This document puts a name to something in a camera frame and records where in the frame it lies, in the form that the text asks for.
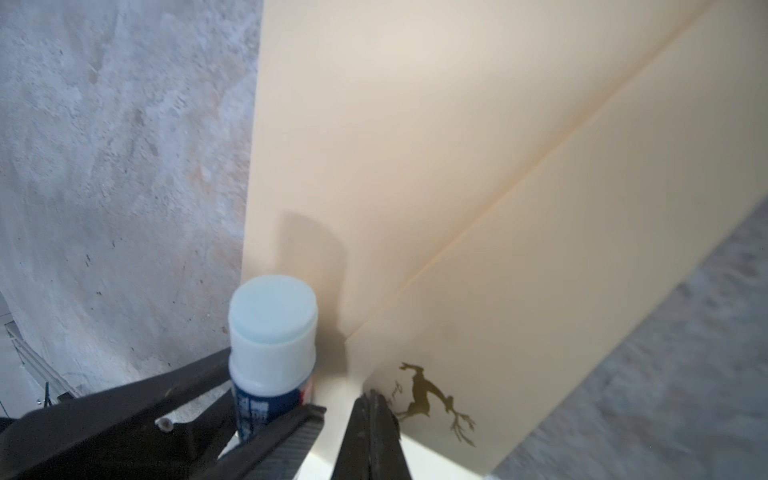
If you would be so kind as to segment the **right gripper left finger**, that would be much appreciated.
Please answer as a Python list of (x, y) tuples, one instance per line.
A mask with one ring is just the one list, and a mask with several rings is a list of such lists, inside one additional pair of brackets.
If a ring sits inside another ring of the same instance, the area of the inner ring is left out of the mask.
[(370, 478), (370, 401), (366, 394), (355, 400), (332, 480)]

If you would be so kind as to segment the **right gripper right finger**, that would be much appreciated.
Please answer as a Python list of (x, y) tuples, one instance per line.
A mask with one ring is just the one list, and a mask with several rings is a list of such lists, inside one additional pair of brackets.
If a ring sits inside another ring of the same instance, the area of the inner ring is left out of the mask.
[(399, 422), (386, 398), (370, 391), (370, 478), (411, 480), (401, 445)]

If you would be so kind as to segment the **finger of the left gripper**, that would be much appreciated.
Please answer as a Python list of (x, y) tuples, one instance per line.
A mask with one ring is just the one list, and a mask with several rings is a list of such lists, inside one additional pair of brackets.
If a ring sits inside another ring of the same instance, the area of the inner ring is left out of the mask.
[(230, 351), (145, 380), (7, 420), (4, 479), (191, 479), (212, 466), (235, 433), (225, 393), (169, 431), (156, 422), (230, 378)]
[(325, 424), (326, 408), (300, 406), (267, 425), (195, 479), (295, 479)]

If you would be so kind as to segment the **blue white glue stick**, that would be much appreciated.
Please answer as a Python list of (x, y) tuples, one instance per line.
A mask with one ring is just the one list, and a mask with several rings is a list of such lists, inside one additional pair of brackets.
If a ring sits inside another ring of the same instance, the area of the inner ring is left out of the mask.
[(259, 276), (234, 292), (229, 373), (241, 441), (311, 402), (317, 324), (316, 295), (297, 278)]

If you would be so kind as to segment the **yellow paper envelope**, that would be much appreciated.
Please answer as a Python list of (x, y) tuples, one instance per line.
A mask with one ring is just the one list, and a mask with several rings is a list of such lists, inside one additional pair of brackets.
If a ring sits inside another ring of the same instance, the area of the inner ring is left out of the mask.
[(326, 479), (410, 363), (418, 479), (490, 473), (767, 193), (763, 1), (267, 1), (242, 276), (320, 308)]

